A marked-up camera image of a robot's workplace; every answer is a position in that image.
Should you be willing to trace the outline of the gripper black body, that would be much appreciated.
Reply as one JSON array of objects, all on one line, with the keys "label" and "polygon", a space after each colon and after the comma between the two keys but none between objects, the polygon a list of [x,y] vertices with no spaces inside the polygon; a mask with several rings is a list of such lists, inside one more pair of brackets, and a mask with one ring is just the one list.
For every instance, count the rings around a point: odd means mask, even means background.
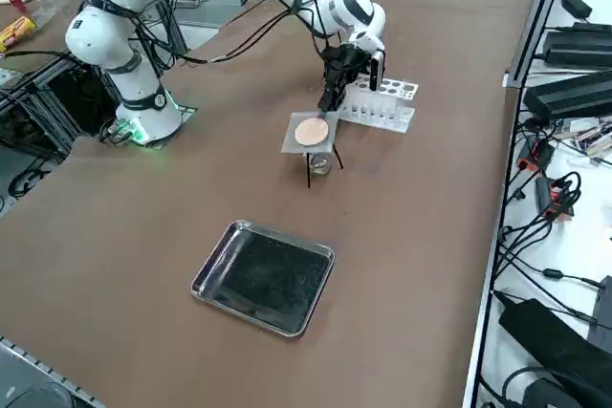
[{"label": "gripper black body", "polygon": [[371,54],[351,44],[326,46],[322,52],[327,86],[343,87],[354,82],[360,71],[367,69]]}]

